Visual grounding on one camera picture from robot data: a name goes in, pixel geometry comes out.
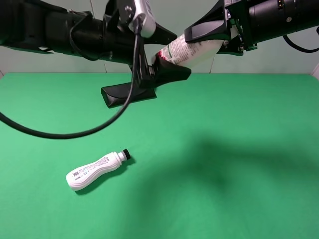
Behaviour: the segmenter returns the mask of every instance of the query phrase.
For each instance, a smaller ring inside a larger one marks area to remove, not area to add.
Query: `black bottle cap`
[[[124,149],[123,153],[125,154],[127,160],[131,159],[131,155],[127,149]]]

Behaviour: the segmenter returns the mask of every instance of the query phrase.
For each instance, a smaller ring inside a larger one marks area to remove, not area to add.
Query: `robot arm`
[[[40,0],[0,0],[0,46],[41,54],[58,52],[90,61],[120,62],[132,69],[129,93],[125,85],[115,90],[121,98],[128,96],[124,106],[94,129],[49,134],[19,125],[2,113],[0,120],[38,137],[83,137],[104,129],[124,112],[134,100],[135,78],[142,90],[186,80],[191,70],[183,63],[199,57],[201,52],[241,56],[244,50],[256,49],[257,43],[279,36],[285,36],[298,50],[316,52],[319,49],[307,50],[294,45],[287,34],[318,25],[318,0],[219,0],[209,13],[176,39],[174,33],[155,22],[149,0],[109,0],[102,20],[95,19],[90,12],[67,11]],[[144,44],[169,45],[148,65]]]

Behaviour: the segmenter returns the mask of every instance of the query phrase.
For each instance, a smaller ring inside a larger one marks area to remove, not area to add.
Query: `white bottle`
[[[175,65],[191,68],[216,55],[223,42],[224,40],[209,40],[188,44],[183,34],[159,51],[158,55]]]
[[[122,152],[109,153],[94,163],[74,169],[66,175],[66,181],[74,191],[81,190],[92,183],[102,174],[114,171],[122,165],[123,161],[130,159],[127,149]]]

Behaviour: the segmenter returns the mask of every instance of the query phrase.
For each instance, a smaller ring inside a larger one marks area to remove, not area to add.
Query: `bottle label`
[[[96,161],[95,163],[87,165],[87,166],[79,169],[79,171],[73,172],[72,175],[73,175],[74,180],[78,180],[78,179],[82,178],[83,176],[87,175],[90,171],[92,171],[96,167],[99,167],[103,164],[106,164],[109,161],[110,161],[110,159],[108,157],[103,157],[103,158],[99,159],[98,161]]]
[[[223,40],[209,40],[188,44],[185,42],[185,35],[181,35],[175,41],[164,47],[158,54],[164,60],[175,65],[191,67],[200,61],[200,56],[215,55]]]

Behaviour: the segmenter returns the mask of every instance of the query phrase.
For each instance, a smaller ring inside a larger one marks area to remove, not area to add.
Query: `green backdrop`
[[[129,74],[7,74],[0,111],[76,132],[117,109]],[[193,74],[73,140],[0,123],[1,239],[319,238],[319,82],[308,75]],[[133,160],[78,193],[65,175],[127,148]]]

